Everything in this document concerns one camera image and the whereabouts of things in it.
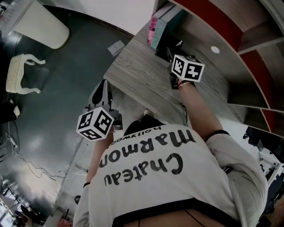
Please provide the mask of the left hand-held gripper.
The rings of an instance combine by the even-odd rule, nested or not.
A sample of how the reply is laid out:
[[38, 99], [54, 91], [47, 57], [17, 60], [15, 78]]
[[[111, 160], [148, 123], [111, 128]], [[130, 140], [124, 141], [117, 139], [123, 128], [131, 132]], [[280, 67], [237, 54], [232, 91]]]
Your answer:
[[118, 110], [111, 109], [111, 86], [104, 79], [96, 86], [92, 96], [94, 109], [79, 116], [76, 132], [89, 141], [105, 139], [111, 127], [122, 130], [122, 115]]

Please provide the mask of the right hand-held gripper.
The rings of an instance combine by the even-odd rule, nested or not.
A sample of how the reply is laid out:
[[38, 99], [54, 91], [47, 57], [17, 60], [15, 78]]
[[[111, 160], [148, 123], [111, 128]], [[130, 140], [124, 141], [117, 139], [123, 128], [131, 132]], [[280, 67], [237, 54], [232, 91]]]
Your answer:
[[170, 66], [170, 84], [173, 90], [179, 90], [181, 87], [190, 83], [195, 86], [200, 82], [205, 68], [205, 64], [200, 62], [194, 55], [182, 56], [174, 55], [172, 48], [166, 48], [168, 62]]

